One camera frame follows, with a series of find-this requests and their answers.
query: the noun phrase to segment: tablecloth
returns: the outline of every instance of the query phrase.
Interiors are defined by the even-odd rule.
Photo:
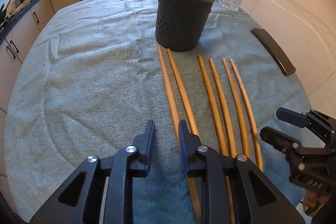
[[[5,129],[7,176],[24,220],[86,157],[113,155],[143,133],[151,119],[157,129],[155,151],[149,176],[134,179],[135,223],[194,223],[158,60],[157,5],[158,0],[81,1],[58,11],[36,39],[11,94]],[[272,126],[318,147],[310,131],[275,117],[281,106],[301,112],[310,104],[297,75],[281,73],[252,27],[259,25],[244,11],[230,12],[215,3],[197,47],[174,52],[203,144],[219,150],[198,53],[219,106],[208,62],[214,59],[238,152],[238,119],[222,57],[236,61],[258,130]],[[185,118],[176,83],[173,88]],[[284,155],[262,141],[261,148],[266,175],[298,204],[304,190],[288,181]]]

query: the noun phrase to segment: metal screw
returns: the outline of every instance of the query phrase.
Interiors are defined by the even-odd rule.
[[[135,146],[133,146],[133,145],[130,145],[130,146],[127,146],[127,147],[125,148],[125,150],[126,150],[126,152],[128,152],[128,153],[133,153],[133,152],[135,152],[135,151],[137,150],[137,148],[136,148]]]
[[[239,154],[237,156],[237,160],[245,162],[245,161],[247,161],[247,157],[244,154]]]
[[[208,147],[205,145],[200,145],[199,147],[197,147],[197,150],[199,152],[205,153],[206,151],[208,151]]]
[[[298,169],[299,169],[300,171],[302,171],[304,168],[305,168],[305,164],[300,163],[299,166],[298,166]]]
[[[88,162],[95,162],[95,161],[97,161],[98,160],[98,157],[96,156],[96,155],[91,155],[91,156],[88,156],[87,157],[87,161]]]

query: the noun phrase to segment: black cabinet handle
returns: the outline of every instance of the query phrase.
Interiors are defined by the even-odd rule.
[[[33,12],[33,14],[36,16],[37,23],[40,23],[39,18],[37,17],[37,14],[35,12]]]
[[[13,54],[13,58],[15,59],[16,56],[15,56],[14,52],[12,52],[11,48],[9,46],[6,46],[6,48],[9,49],[9,51]]]
[[[14,45],[14,47],[16,48],[16,52],[19,53],[19,49],[15,46],[13,40],[11,40],[10,43],[12,43]]]

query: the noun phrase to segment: black phone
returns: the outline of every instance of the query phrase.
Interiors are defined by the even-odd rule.
[[[266,50],[271,54],[284,75],[290,75],[291,73],[295,72],[295,67],[293,66],[292,62],[288,59],[285,52],[265,29],[252,28],[251,33],[259,39]]]

